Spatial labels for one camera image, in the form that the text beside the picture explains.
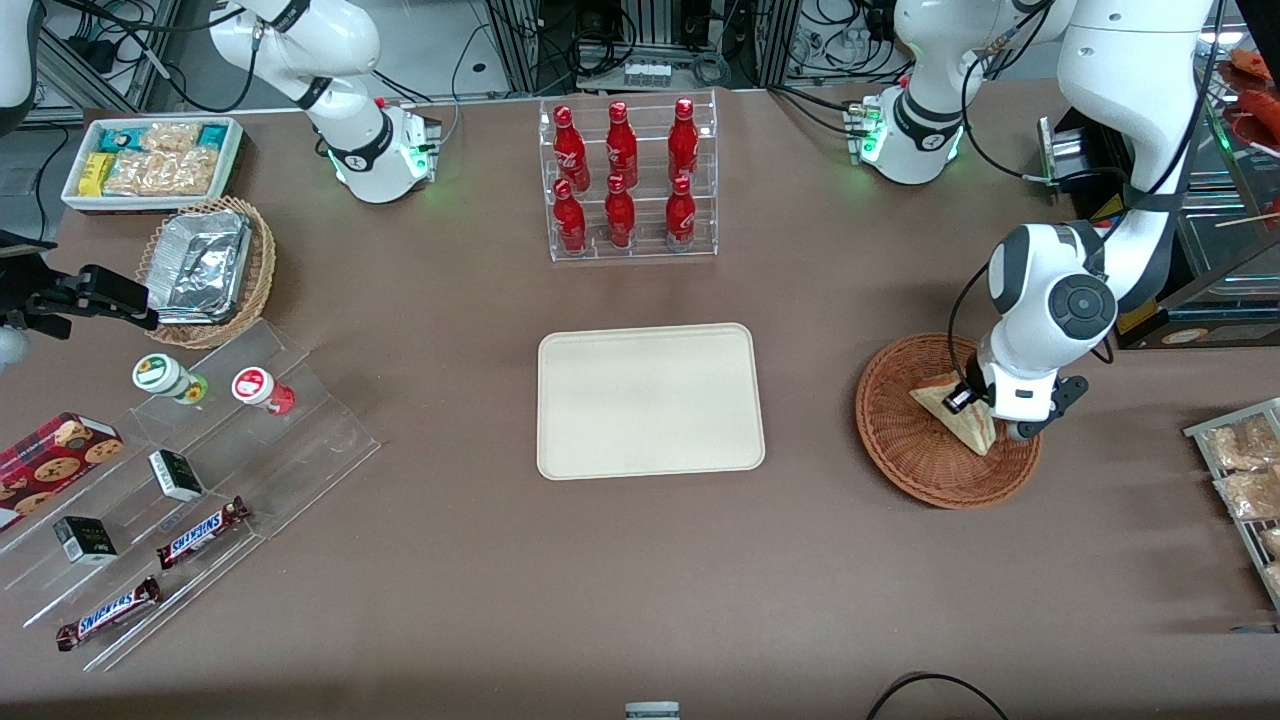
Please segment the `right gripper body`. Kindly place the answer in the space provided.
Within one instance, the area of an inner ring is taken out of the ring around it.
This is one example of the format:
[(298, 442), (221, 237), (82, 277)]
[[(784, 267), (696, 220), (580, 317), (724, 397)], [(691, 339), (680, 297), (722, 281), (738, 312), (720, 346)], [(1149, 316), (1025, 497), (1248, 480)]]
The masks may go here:
[(69, 281), (65, 272), (46, 263), (3, 263), (1, 272), (1, 368), (5, 372), (29, 356), (28, 331), (55, 340), (70, 337), (70, 320), (38, 315), (38, 291), (55, 281)]

